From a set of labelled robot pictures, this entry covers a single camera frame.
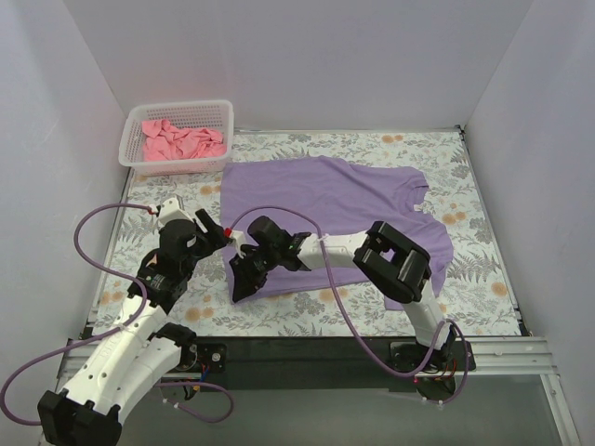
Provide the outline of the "purple t shirt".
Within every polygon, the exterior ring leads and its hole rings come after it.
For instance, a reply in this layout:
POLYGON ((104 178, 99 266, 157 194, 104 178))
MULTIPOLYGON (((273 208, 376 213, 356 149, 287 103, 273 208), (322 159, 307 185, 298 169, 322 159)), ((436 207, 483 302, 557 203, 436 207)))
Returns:
POLYGON ((445 225, 418 210, 430 186, 411 166, 383 168, 325 156, 231 163, 223 172, 220 223, 246 230, 261 215, 289 233, 345 235, 385 221, 430 255, 438 295, 454 257, 445 225))

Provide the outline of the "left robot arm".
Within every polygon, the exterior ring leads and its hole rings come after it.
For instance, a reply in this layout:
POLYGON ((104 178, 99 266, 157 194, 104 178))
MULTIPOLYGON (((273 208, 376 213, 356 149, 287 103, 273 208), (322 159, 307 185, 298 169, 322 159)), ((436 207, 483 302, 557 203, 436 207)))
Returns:
POLYGON ((174 199, 157 207, 159 245, 143 257, 114 324, 83 367, 37 410, 53 445, 114 445, 132 409, 164 374, 197 362, 196 335, 165 319, 187 291, 196 264, 228 243, 204 209, 188 215, 174 199))

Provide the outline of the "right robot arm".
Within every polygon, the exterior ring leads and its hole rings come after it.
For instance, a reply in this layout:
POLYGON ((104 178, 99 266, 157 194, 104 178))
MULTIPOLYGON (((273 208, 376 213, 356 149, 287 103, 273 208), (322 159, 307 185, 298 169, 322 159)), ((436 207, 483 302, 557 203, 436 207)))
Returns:
POLYGON ((291 234, 260 216, 247 230, 255 244, 247 243, 238 230, 226 229, 224 234, 236 250, 229 261, 232 302, 255 295, 278 267, 358 269, 388 300, 402 306, 428 367, 442 369, 454 358, 456 331, 433 295, 430 255, 388 223, 377 221, 367 231, 348 235, 291 234))

